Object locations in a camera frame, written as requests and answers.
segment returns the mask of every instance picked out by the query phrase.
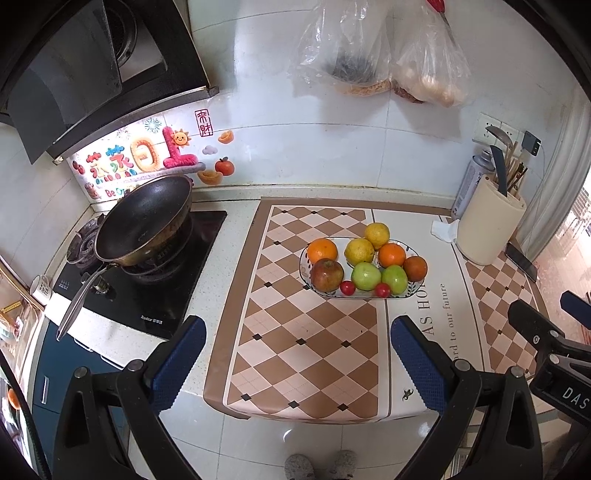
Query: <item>stove knob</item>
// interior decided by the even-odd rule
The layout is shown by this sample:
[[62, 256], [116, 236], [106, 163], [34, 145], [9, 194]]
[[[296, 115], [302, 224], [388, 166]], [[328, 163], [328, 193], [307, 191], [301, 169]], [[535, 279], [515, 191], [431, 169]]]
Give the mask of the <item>stove knob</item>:
[[109, 291], [109, 284], [103, 279], [103, 277], [99, 277], [94, 289], [100, 295], [104, 295]]

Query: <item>wok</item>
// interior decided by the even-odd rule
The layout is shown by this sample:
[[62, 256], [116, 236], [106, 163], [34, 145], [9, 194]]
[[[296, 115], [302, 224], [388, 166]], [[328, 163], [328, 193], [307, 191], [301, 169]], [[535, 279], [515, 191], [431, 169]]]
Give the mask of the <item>wok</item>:
[[172, 238], [191, 208], [191, 180], [168, 176], [151, 180], [123, 197], [101, 224], [95, 254], [105, 265], [76, 293], [57, 330], [70, 329], [96, 279], [112, 267], [132, 267], [155, 256]]

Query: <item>cabinet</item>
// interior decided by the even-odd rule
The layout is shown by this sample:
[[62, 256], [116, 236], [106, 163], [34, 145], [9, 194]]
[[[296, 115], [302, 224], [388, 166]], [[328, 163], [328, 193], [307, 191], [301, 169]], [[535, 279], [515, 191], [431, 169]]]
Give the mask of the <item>cabinet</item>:
[[[50, 322], [39, 355], [32, 407], [33, 419], [50, 468], [57, 423], [74, 370], [78, 367], [88, 367], [92, 373], [102, 374], [122, 369], [107, 363], [98, 353], [77, 342], [70, 335], [58, 342], [56, 333], [57, 325]], [[111, 413], [119, 435], [122, 436], [126, 423], [123, 411], [114, 407]]]

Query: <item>wok handle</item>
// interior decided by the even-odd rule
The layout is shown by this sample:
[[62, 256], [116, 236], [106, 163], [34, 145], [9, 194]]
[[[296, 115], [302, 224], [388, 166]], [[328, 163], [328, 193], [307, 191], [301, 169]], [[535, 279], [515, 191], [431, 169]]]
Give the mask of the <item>wok handle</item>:
[[94, 272], [89, 277], [89, 279], [86, 280], [84, 285], [81, 286], [80, 290], [78, 290], [78, 292], [76, 293], [76, 295], [74, 296], [74, 298], [70, 302], [70, 305], [69, 305], [68, 309], [66, 310], [64, 317], [61, 320], [60, 326], [57, 329], [56, 340], [58, 342], [64, 337], [65, 334], [68, 333], [68, 330], [70, 330], [70, 327], [74, 323], [74, 320], [76, 320], [76, 317], [78, 317], [78, 314], [80, 313], [80, 311], [82, 310], [82, 306], [84, 305], [84, 300], [86, 298], [86, 295], [88, 294], [88, 291], [94, 285], [95, 280], [100, 275], [105, 273], [108, 269], [110, 269], [110, 267], [112, 267], [112, 266], [113, 266], [112, 264], [108, 264], [108, 265], [104, 266], [103, 268], [100, 268], [99, 270]]

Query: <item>smartphone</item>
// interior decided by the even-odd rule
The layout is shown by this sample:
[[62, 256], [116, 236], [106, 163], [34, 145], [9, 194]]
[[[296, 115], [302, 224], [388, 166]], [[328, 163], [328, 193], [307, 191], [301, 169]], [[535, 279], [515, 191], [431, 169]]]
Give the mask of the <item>smartphone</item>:
[[534, 264], [527, 260], [525, 255], [516, 249], [510, 243], [505, 248], [505, 255], [509, 258], [525, 275], [527, 275], [534, 283], [538, 280], [538, 269]]

